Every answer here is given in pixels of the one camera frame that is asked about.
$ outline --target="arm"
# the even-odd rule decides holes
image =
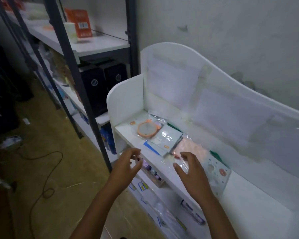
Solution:
[[[226,213],[213,195],[205,171],[196,156],[188,152],[180,154],[188,161],[188,174],[178,164],[174,163],[173,166],[187,192],[201,207],[212,239],[238,239]]]
[[[95,239],[101,237],[107,214],[114,201],[128,187],[142,167],[142,161],[133,168],[130,167],[130,159],[135,159],[135,156],[140,155],[140,151],[137,148],[130,148],[122,153],[116,161],[105,186],[95,196],[70,239]]]

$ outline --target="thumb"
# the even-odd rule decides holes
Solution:
[[[186,173],[182,170],[182,168],[177,163],[173,163],[173,167],[176,173],[178,174],[178,176],[180,177],[180,180],[184,183],[186,179]]]
[[[136,176],[137,172],[142,168],[143,160],[141,159],[132,169],[132,175],[133,177]]]

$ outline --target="power cord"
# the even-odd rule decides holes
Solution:
[[[29,229],[30,229],[30,233],[31,233],[31,237],[32,239],[35,239],[35,236],[34,236],[34,232],[33,232],[33,227],[32,227],[32,218],[31,218],[31,215],[32,215],[32,210],[34,209],[35,205],[37,204],[37,202],[39,201],[39,199],[41,197],[45,198],[45,199],[49,199],[51,198],[54,193],[55,193],[55,190],[54,188],[50,187],[50,188],[47,188],[46,189],[46,185],[47,185],[47,182],[48,182],[48,179],[50,178],[51,174],[53,173],[53,171],[58,167],[58,165],[61,163],[62,159],[63,159],[63,153],[60,152],[60,151],[54,151],[54,152],[50,152],[46,155],[43,155],[43,156],[40,156],[40,157],[37,157],[37,158],[27,158],[27,157],[24,157],[21,153],[19,153],[19,149],[22,147],[22,143],[20,144],[20,146],[16,149],[15,153],[18,154],[20,156],[21,159],[24,159],[24,160],[37,160],[37,159],[40,159],[40,158],[45,158],[51,154],[54,154],[54,153],[60,153],[61,154],[61,158],[60,160],[58,161],[58,163],[53,167],[53,169],[51,170],[51,172],[49,173],[47,179],[45,180],[44,182],[44,185],[43,185],[43,188],[42,188],[42,193],[40,194],[40,196],[36,199],[36,201],[32,204],[31,208],[30,208],[30,211],[29,211]]]

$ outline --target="person's left hand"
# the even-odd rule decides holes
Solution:
[[[126,149],[114,164],[110,177],[107,180],[108,185],[117,196],[132,182],[137,172],[142,168],[143,160],[140,160],[133,168],[130,167],[130,159],[136,159],[141,150],[138,148]]]

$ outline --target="hand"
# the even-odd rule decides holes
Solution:
[[[188,161],[188,174],[182,168],[173,163],[176,173],[182,180],[187,192],[198,203],[204,203],[206,200],[213,198],[207,176],[197,157],[189,152],[181,152],[180,155]]]
[[[114,164],[113,170],[106,182],[106,185],[119,196],[124,189],[132,182],[137,172],[142,168],[143,160],[140,160],[133,168],[130,167],[130,159],[136,159],[141,150],[138,148],[126,149]]]

